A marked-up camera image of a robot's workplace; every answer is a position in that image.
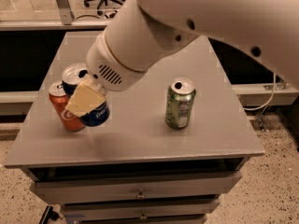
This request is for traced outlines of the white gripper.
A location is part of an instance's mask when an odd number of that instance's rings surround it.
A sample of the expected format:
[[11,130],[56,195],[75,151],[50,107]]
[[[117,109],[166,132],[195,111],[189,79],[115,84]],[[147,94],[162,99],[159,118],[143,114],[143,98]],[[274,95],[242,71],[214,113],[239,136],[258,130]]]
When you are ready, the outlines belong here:
[[78,117],[102,105],[106,101],[107,90],[126,91],[145,75],[127,68],[115,58],[104,33],[100,33],[91,45],[86,64],[96,82],[86,78],[78,84],[64,84],[64,91],[69,95],[65,109]]

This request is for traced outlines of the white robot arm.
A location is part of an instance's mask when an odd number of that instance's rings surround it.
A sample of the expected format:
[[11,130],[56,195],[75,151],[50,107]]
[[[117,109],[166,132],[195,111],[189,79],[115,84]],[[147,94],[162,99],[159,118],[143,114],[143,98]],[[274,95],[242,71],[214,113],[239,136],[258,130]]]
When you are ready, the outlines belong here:
[[96,37],[66,108],[81,117],[106,91],[126,91],[162,58],[203,35],[220,40],[299,88],[299,0],[126,0]]

